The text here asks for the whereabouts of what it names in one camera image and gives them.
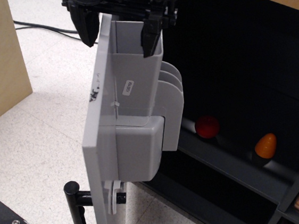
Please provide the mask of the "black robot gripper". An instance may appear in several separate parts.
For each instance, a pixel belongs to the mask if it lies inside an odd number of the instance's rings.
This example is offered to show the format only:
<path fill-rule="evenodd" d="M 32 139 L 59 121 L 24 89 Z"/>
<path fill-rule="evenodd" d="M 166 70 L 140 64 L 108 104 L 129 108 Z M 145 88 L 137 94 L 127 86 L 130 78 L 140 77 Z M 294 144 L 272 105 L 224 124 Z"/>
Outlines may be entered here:
<path fill-rule="evenodd" d="M 175 8 L 176 1 L 177 0 L 62 0 L 62 5 L 69 5 L 71 20 L 81 41 L 88 47 L 94 46 L 98 36 L 98 12 L 144 20 L 141 32 L 141 46 L 144 52 L 143 56 L 147 58 L 153 56 L 155 53 L 160 39 L 162 24 L 164 26 L 174 26 L 176 24 L 178 14 Z M 159 19 L 150 19 L 153 15 L 158 16 Z"/>

